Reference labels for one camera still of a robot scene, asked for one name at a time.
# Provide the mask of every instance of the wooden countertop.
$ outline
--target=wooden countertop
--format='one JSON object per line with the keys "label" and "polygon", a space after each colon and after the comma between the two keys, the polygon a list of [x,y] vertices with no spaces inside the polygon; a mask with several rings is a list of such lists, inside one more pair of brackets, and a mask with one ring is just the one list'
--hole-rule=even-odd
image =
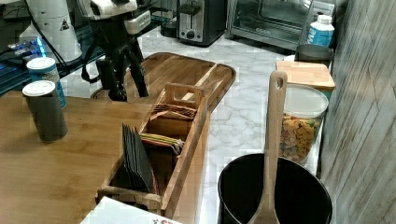
{"label": "wooden countertop", "polygon": [[69,132],[45,144],[21,93],[0,98],[0,223],[79,223],[121,154],[121,123],[138,127],[151,107],[66,100]]}

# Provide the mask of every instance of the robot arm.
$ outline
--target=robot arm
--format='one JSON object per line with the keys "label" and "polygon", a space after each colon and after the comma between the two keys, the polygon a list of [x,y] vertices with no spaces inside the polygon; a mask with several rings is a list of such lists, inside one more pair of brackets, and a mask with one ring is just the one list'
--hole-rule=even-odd
{"label": "robot arm", "polygon": [[83,17],[99,21],[137,10],[135,0],[78,0]]}
{"label": "robot arm", "polygon": [[82,16],[91,21],[95,43],[105,51],[105,59],[98,60],[96,66],[104,89],[110,90],[109,97],[116,101],[126,101],[123,88],[126,67],[124,59],[129,62],[128,67],[139,96],[148,96],[145,71],[141,66],[143,56],[134,35],[150,24],[150,12],[147,10],[134,17],[133,12],[139,9],[136,0],[78,0],[78,5]]}

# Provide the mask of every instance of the wooden wall panel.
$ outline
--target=wooden wall panel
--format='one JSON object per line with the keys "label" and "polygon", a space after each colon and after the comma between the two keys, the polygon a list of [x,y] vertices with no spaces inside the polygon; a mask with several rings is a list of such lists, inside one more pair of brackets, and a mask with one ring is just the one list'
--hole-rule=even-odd
{"label": "wooden wall panel", "polygon": [[350,0],[332,75],[321,180],[332,223],[396,223],[396,3]]}

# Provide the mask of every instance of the wooden spoon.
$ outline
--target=wooden spoon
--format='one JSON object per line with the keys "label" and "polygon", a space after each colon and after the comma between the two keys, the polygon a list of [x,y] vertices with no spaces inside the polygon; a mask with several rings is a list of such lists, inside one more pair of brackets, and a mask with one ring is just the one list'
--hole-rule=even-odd
{"label": "wooden spoon", "polygon": [[264,185],[259,207],[248,224],[279,223],[275,210],[275,183],[287,82],[288,76],[283,71],[275,71],[270,76],[264,146]]}

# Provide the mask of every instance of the wooden cutting board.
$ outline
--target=wooden cutting board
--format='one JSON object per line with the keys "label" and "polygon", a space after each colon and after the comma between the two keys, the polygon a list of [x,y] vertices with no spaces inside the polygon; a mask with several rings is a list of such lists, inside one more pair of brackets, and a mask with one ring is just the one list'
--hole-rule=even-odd
{"label": "wooden cutting board", "polygon": [[335,88],[329,69],[321,63],[278,61],[276,70],[288,74],[288,83],[306,85],[321,91],[332,91]]}
{"label": "wooden cutting board", "polygon": [[[208,110],[213,111],[224,94],[235,81],[233,68],[174,53],[155,53],[142,62],[148,97],[140,98],[134,80],[129,73],[125,76],[128,103],[152,105],[167,82],[201,86],[208,97]],[[108,98],[106,91],[98,91],[92,98]]]}

